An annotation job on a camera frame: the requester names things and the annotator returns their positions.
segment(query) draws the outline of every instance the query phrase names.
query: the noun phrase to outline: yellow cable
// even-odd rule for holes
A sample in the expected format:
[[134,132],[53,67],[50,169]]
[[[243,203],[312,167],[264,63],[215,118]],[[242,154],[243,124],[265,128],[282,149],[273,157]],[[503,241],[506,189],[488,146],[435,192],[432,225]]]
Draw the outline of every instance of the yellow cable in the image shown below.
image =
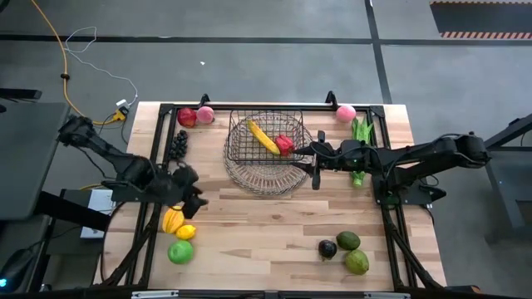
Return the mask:
[[[57,42],[59,43],[59,47],[61,47],[61,52],[63,54],[63,73],[65,75],[68,75],[68,62],[67,62],[67,54],[65,53],[65,47],[63,46],[63,43],[61,42],[61,38],[59,38],[59,35],[57,34],[57,31],[56,31],[56,28],[53,27],[52,23],[48,20],[47,18],[47,15],[44,14],[44,12],[42,11],[42,9],[39,7],[39,5],[35,2],[35,0],[32,0],[32,3],[33,5],[35,6],[35,8],[39,11],[39,13],[41,14],[42,18],[44,19],[44,21],[46,21],[46,23],[48,24],[48,26],[50,27],[50,29],[52,29],[52,32],[53,34],[56,36],[56,39],[57,39]],[[67,79],[66,78],[63,78],[63,95],[65,96],[65,100],[66,102],[68,103],[68,105],[75,111],[77,112],[78,115],[81,115],[81,116],[84,116],[83,113],[81,113],[81,111],[79,111],[79,109],[77,109],[74,104],[72,104],[72,102],[70,101],[70,99],[68,98],[68,92],[67,92]],[[109,124],[112,124],[114,123],[116,120],[108,120],[108,121],[92,121],[92,123],[94,125],[109,125]]]
[[81,187],[80,190],[94,189],[98,187],[101,187],[101,184],[90,184],[90,185]]

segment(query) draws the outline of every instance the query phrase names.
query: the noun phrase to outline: wooden tabletop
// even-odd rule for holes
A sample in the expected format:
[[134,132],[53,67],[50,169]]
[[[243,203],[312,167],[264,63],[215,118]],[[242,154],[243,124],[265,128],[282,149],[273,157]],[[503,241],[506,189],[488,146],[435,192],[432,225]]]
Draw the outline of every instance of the wooden tabletop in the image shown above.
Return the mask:
[[[159,105],[160,102],[139,103],[128,152],[150,156]],[[385,112],[392,148],[412,145],[406,107],[385,105]],[[341,140],[350,139],[350,126],[337,123],[333,113],[303,114],[305,127],[314,139],[318,130],[325,130],[327,141],[333,147],[339,146]],[[328,171],[322,172],[319,191],[312,190],[311,180],[307,179],[300,188],[283,196],[252,194],[239,188],[225,171],[222,154],[228,128],[229,112],[217,110],[213,124],[187,130],[190,139],[185,160],[198,172],[196,185],[204,190],[203,198],[209,200],[209,205],[203,207],[194,220],[187,221],[198,228],[196,237],[191,240],[195,257],[189,264],[175,265],[168,260],[168,247],[177,239],[159,229],[150,288],[392,289],[382,215],[374,204],[369,178],[363,187],[355,189],[347,173]],[[162,138],[159,159],[164,141]],[[106,275],[118,266],[131,247],[138,209],[138,203],[125,204],[111,223],[105,245]],[[425,210],[414,206],[406,206],[404,213],[413,252],[430,274],[445,285],[431,218]],[[334,240],[343,230],[353,231],[362,240],[360,249],[370,262],[370,269],[364,276],[352,275],[343,266],[344,251],[329,262],[322,262],[318,256],[319,241]],[[144,255],[144,251],[139,255],[135,279],[140,276]],[[406,283],[402,254],[398,254],[398,259],[401,278]]]

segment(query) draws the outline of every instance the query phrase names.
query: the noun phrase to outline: white cable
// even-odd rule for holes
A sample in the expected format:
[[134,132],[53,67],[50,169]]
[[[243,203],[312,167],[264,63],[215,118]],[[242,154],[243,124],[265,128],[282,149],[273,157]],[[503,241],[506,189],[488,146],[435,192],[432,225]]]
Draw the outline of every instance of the white cable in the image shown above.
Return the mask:
[[[74,51],[74,50],[71,50],[70,47],[68,46],[68,41],[78,32],[80,31],[83,31],[83,30],[87,30],[87,29],[94,29],[94,38],[92,39],[92,41],[90,41],[88,44],[86,44],[85,48],[83,48],[83,50],[81,51]],[[84,65],[88,65],[88,66],[91,66],[93,69],[97,70],[97,71],[103,71],[105,72],[107,75],[109,75],[111,78],[115,78],[115,79],[120,79],[120,80],[125,80],[125,81],[128,81],[130,82],[131,86],[133,86],[133,89],[135,89],[135,98],[133,98],[133,100],[131,101],[131,103],[127,103],[130,107],[133,106],[133,104],[136,103],[136,100],[138,99],[139,97],[139,91],[136,89],[136,86],[135,84],[133,84],[133,82],[128,79],[128,78],[125,78],[125,77],[121,77],[121,76],[115,76],[113,74],[111,74],[109,71],[106,71],[106,70],[103,70],[101,68],[98,68],[96,66],[94,66],[92,63],[90,62],[86,62],[86,61],[83,61],[80,57],[78,57],[76,54],[74,53],[83,53],[84,51],[86,51],[89,46],[96,40],[96,31],[97,31],[97,28],[94,27],[94,26],[91,26],[91,27],[84,27],[84,28],[81,28],[81,29],[77,29],[76,31],[74,31],[66,40],[65,40],[65,51],[67,51],[70,55],[74,56],[74,58],[76,58],[81,64],[84,64]]]

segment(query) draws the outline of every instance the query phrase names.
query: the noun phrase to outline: gray floor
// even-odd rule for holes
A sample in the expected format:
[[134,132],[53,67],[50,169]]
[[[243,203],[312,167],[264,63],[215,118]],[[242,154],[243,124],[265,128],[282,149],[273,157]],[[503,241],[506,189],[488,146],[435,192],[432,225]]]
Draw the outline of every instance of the gray floor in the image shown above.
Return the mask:
[[[437,39],[426,0],[373,0],[381,38]],[[362,0],[41,0],[61,34],[97,26],[100,34],[181,37],[369,37]],[[18,18],[24,16],[24,22]],[[0,15],[0,33],[48,34],[29,1]],[[383,47],[395,104],[406,104],[416,142],[447,132],[490,137],[531,111],[529,47]],[[320,102],[334,90],[342,102],[382,103],[371,46],[283,44],[94,44],[83,59],[130,77],[140,100]],[[69,58],[71,98],[104,119],[132,89]],[[37,88],[42,101],[63,101],[55,42],[0,42],[0,85]],[[129,134],[131,124],[126,127]],[[104,138],[121,149],[119,130]],[[532,144],[532,138],[525,138]],[[111,167],[96,161],[111,173]],[[450,285],[532,297],[530,245],[490,247],[497,202],[483,169],[438,176],[448,196],[434,207],[436,234]],[[100,179],[74,149],[60,147],[45,189],[77,189]]]

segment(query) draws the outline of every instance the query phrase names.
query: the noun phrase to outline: grape cluster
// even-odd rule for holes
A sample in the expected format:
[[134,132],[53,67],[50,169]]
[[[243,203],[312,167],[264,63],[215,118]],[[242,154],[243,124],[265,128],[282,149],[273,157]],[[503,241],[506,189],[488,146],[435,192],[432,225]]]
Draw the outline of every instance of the grape cluster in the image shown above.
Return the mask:
[[185,130],[180,130],[179,134],[172,140],[170,147],[170,158],[173,160],[182,160],[186,155],[187,140],[189,135]]

